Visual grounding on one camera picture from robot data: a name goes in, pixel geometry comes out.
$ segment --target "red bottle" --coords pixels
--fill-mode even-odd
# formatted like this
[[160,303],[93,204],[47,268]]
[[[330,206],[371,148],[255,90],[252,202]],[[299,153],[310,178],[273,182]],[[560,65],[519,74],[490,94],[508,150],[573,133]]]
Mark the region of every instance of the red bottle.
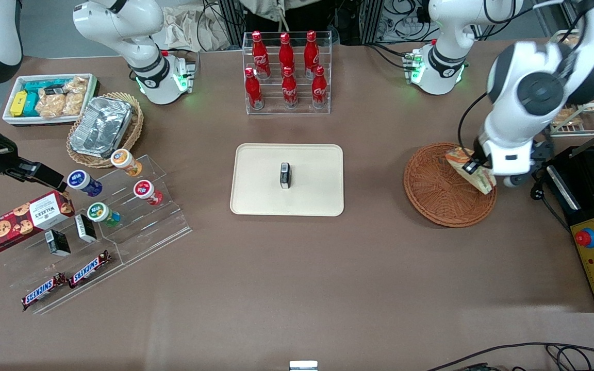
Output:
[[313,108],[320,110],[327,106],[327,80],[325,80],[325,68],[316,66],[314,69],[316,77],[311,83],[311,92],[313,92]]
[[283,100],[285,101],[286,108],[292,110],[297,107],[297,82],[295,81],[294,69],[290,66],[283,68]]
[[260,31],[252,32],[252,40],[254,40],[254,64],[256,66],[258,78],[266,80],[272,73],[269,69],[269,55],[267,54],[267,48],[262,43]]
[[281,63],[281,72],[283,68],[289,66],[293,72],[295,70],[295,53],[290,46],[290,35],[287,32],[281,34],[281,47],[278,49],[278,61]]
[[316,44],[316,32],[306,33],[306,47],[304,48],[304,75],[313,79],[316,66],[320,65],[320,49]]
[[254,69],[248,66],[244,69],[245,82],[244,88],[247,91],[249,98],[249,106],[254,110],[260,110],[265,102],[262,100],[262,92],[260,91],[260,82],[254,76]]

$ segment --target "power switch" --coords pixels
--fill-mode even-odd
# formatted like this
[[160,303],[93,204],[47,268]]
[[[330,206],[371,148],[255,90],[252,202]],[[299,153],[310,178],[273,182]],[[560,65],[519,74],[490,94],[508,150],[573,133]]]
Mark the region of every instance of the power switch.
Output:
[[592,249],[594,247],[594,231],[591,228],[584,228],[575,233],[574,240],[581,246]]

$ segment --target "acrylic display stand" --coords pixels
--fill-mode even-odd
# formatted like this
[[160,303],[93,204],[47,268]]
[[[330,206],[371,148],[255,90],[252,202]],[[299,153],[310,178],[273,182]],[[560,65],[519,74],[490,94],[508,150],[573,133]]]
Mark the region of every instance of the acrylic display stand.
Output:
[[[71,190],[75,214],[85,215],[92,203],[104,202],[121,215],[120,223],[113,228],[95,223],[95,242],[81,240],[77,235],[75,219],[69,218],[51,229],[66,235],[70,255],[62,258],[50,254],[43,232],[0,255],[7,261],[5,266],[9,275],[9,285],[20,309],[20,299],[47,282],[57,272],[64,273],[67,278],[72,277],[105,250],[111,255],[109,263],[96,270],[75,289],[69,288],[68,284],[57,287],[31,305],[28,311],[34,314],[49,312],[113,273],[120,272],[191,232],[182,210],[168,193],[167,185],[164,183],[165,172],[147,155],[138,160],[143,169],[137,177],[132,178],[121,170],[115,170],[99,178],[103,189],[97,197],[89,197],[84,192]],[[132,187],[141,179],[150,180],[155,189],[162,192],[161,204],[151,206],[145,200],[134,196]]]
[[[290,44],[295,55],[295,80],[297,81],[297,99],[299,103],[293,109],[286,108],[283,101],[283,90],[281,83],[280,63],[278,61],[278,49],[281,46],[280,32],[263,32],[262,42],[267,48],[269,54],[269,66],[271,76],[267,80],[260,80],[260,89],[265,105],[260,110],[253,110],[246,98],[247,114],[256,115],[264,113],[311,113],[328,114],[332,112],[332,32],[319,31],[316,33],[316,42],[320,50],[320,64],[325,68],[325,79],[327,79],[327,105],[320,110],[316,110],[311,103],[313,95],[311,93],[311,83],[304,75],[304,47],[306,46],[306,32],[288,32],[290,34]],[[252,34],[246,32],[242,42],[242,83],[244,83],[244,68],[254,68],[254,52],[252,47],[254,40]]]

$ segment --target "round wicker basket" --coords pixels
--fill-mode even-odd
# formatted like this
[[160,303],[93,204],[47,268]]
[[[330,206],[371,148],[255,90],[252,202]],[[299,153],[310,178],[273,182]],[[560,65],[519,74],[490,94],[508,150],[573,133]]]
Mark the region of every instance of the round wicker basket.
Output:
[[497,203],[497,188],[487,195],[462,178],[445,159],[453,143],[420,148],[405,167],[403,186],[414,207],[434,223],[455,228],[483,220]]
[[[113,99],[120,99],[124,100],[127,103],[132,105],[132,121],[130,125],[127,126],[127,130],[125,130],[125,134],[123,135],[123,139],[121,143],[123,143],[120,148],[125,148],[127,150],[132,149],[132,146],[136,143],[137,139],[141,136],[141,128],[143,127],[143,112],[141,112],[141,106],[139,106],[139,102],[135,97],[130,94],[120,93],[120,92],[113,92],[107,93],[102,95],[106,98],[113,98]],[[96,169],[104,169],[106,167],[111,167],[111,162],[109,158],[100,158],[95,156],[89,155],[82,155],[81,153],[77,153],[70,148],[70,137],[73,133],[75,133],[75,129],[79,126],[79,123],[82,121],[82,117],[80,116],[76,121],[73,127],[70,129],[70,133],[68,133],[68,141],[66,142],[66,148],[68,148],[68,155],[75,160],[78,164],[82,164],[88,167],[93,167]]]

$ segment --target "table surface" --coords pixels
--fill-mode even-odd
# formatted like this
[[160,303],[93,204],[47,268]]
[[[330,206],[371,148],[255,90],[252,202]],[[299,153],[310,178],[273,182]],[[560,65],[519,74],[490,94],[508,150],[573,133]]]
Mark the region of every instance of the table surface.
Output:
[[[101,93],[139,99],[144,132],[134,153],[167,171],[194,231],[46,315],[21,311],[0,259],[0,369],[251,371],[315,359],[323,370],[417,370],[504,343],[594,347],[594,304],[575,248],[529,186],[500,187],[492,213],[463,229],[432,224],[403,190],[410,155],[455,141],[506,45],[476,43],[445,96],[406,85],[370,49],[336,47],[332,114],[320,117],[247,116],[239,52],[202,55],[193,94],[169,106],[149,103],[120,57],[25,59],[20,75],[93,73]],[[489,110],[485,100],[469,114],[468,143]],[[0,122],[23,157],[64,174],[76,168],[68,130]],[[241,143],[340,145],[343,214],[233,214]],[[0,177],[0,215],[44,192]],[[552,366],[540,347],[478,361]]]

